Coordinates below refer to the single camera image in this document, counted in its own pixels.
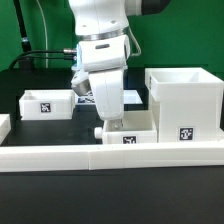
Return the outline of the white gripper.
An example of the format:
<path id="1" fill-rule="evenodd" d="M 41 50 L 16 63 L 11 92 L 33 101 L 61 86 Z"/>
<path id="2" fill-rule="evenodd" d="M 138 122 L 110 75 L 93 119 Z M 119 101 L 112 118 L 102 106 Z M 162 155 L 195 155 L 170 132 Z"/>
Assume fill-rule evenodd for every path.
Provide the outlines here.
<path id="1" fill-rule="evenodd" d="M 123 69 L 112 69 L 98 72 L 76 71 L 71 80 L 71 88 L 78 96 L 92 91 L 99 117 L 105 120 L 116 120 L 115 129 L 123 127 L 124 114 Z"/>

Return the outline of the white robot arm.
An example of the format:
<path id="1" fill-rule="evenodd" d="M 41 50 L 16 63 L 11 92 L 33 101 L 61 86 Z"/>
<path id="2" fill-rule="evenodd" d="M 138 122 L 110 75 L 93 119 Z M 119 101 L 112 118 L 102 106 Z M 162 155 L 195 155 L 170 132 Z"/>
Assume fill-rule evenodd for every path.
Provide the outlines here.
<path id="1" fill-rule="evenodd" d="M 102 120 L 122 124 L 123 74 L 135 41 L 128 17 L 160 13 L 170 1 L 69 0 L 79 37 L 71 86 L 78 95 L 93 93 Z"/>

